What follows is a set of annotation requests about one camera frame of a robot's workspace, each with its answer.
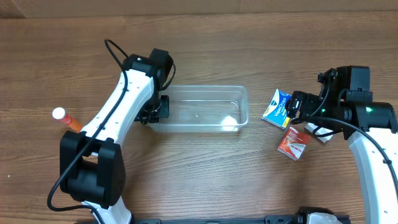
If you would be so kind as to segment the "orange tube white cap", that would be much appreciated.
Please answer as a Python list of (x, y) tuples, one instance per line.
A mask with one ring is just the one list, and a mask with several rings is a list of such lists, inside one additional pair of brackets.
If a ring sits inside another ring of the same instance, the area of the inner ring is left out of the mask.
[(74, 117), (70, 116), (66, 112), (66, 110), (62, 107), (55, 108), (52, 111), (52, 116), (54, 119), (67, 125), (70, 129), (72, 129), (75, 132), (79, 133), (83, 128), (82, 124), (79, 121), (77, 121)]

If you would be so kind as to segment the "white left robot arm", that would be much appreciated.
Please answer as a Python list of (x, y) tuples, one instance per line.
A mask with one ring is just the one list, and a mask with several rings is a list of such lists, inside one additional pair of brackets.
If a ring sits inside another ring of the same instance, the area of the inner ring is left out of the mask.
[(133, 223), (121, 197), (126, 183), (122, 144), (134, 122), (158, 123), (169, 117), (169, 97), (161, 95), (175, 75), (165, 50), (149, 57), (130, 55), (121, 64), (119, 84), (98, 114), (79, 132), (67, 131), (60, 141), (57, 189), (89, 209), (98, 223)]

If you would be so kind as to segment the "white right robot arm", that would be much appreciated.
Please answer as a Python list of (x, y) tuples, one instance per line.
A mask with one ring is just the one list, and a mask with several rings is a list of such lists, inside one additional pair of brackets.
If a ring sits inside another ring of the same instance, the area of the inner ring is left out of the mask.
[(358, 167), (366, 223), (397, 223), (397, 117), (375, 102), (370, 69), (331, 68), (318, 74), (319, 95), (292, 93), (285, 108), (293, 121), (343, 133)]

